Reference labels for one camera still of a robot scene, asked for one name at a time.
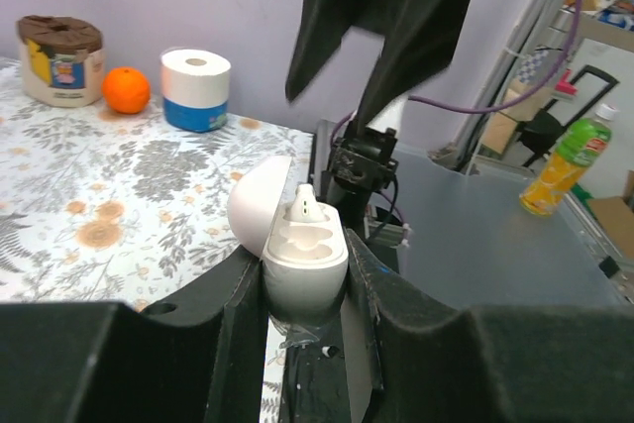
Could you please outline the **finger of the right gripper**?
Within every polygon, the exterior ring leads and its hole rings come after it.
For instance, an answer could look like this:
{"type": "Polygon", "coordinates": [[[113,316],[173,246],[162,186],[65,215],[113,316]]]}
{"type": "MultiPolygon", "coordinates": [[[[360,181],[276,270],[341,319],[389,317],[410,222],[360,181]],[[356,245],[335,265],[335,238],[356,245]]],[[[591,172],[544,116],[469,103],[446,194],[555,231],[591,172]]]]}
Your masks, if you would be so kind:
{"type": "Polygon", "coordinates": [[[451,63],[471,0],[386,0],[383,47],[355,119],[360,133],[393,99],[451,63]]]}
{"type": "Polygon", "coordinates": [[[351,28],[384,36],[393,22],[393,0],[303,0],[300,26],[285,81],[296,100],[338,51],[351,28]]]}

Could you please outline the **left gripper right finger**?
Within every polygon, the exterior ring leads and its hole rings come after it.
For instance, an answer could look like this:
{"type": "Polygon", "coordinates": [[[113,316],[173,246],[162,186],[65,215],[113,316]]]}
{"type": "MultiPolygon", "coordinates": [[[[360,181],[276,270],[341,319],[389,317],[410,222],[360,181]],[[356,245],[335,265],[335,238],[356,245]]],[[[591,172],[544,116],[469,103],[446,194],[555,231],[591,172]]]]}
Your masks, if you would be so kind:
{"type": "Polygon", "coordinates": [[[629,422],[631,306],[453,309],[353,231],[341,307],[356,422],[629,422]]]}

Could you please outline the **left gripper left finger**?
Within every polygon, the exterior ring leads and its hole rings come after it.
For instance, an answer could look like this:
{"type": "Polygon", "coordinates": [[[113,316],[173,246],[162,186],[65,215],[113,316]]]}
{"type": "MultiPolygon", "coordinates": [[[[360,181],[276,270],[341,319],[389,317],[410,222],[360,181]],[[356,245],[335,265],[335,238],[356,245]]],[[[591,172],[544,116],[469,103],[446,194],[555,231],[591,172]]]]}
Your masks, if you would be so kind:
{"type": "Polygon", "coordinates": [[[244,249],[135,311],[114,301],[1,308],[5,422],[255,422],[267,312],[244,249]]]}

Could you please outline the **white earbud charging case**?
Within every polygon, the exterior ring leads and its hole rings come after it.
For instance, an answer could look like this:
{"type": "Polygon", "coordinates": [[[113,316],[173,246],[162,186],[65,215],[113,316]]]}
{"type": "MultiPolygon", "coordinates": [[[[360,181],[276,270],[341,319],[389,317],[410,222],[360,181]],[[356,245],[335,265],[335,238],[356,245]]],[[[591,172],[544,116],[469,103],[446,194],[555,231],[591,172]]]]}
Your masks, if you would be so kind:
{"type": "Polygon", "coordinates": [[[330,321],[343,300],[349,252],[336,208],[318,202],[327,220],[289,220],[294,197],[282,200],[291,158],[264,159],[233,187],[227,204],[232,233],[264,264],[271,315],[284,324],[317,327],[330,321]]]}

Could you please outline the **white earbud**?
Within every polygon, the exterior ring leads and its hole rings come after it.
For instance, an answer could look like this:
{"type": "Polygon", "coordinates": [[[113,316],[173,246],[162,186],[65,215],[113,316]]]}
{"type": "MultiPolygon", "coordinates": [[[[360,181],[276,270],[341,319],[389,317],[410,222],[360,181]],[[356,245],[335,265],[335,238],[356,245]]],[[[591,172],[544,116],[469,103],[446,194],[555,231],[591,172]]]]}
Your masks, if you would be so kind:
{"type": "Polygon", "coordinates": [[[297,186],[295,199],[289,209],[289,220],[299,223],[323,223],[327,220],[311,184],[297,186]]]}

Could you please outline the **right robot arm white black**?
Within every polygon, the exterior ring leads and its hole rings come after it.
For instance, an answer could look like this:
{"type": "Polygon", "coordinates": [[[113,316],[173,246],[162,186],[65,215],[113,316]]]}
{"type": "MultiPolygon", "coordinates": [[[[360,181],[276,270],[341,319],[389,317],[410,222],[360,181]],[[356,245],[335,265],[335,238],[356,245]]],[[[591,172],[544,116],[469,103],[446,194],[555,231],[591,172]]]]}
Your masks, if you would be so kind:
{"type": "Polygon", "coordinates": [[[359,230],[371,196],[395,185],[396,131],[370,128],[388,104],[452,62],[471,0],[303,0],[285,81],[294,101],[340,48],[351,28],[379,35],[383,46],[357,113],[333,141],[321,186],[347,228],[359,230]]]}

